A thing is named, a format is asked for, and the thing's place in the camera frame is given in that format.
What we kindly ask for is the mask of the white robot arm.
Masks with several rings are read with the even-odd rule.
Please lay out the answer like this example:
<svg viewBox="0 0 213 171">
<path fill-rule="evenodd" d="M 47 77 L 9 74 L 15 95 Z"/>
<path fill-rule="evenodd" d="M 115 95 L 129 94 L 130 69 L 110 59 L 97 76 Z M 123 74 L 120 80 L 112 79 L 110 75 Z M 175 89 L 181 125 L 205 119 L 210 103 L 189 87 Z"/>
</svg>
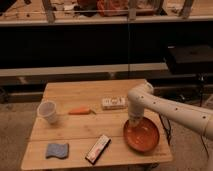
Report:
<svg viewBox="0 0 213 171">
<path fill-rule="evenodd" d="M 149 109 L 213 141 L 213 110 L 157 97 L 145 82 L 127 93 L 130 123 L 136 126 Z"/>
</svg>

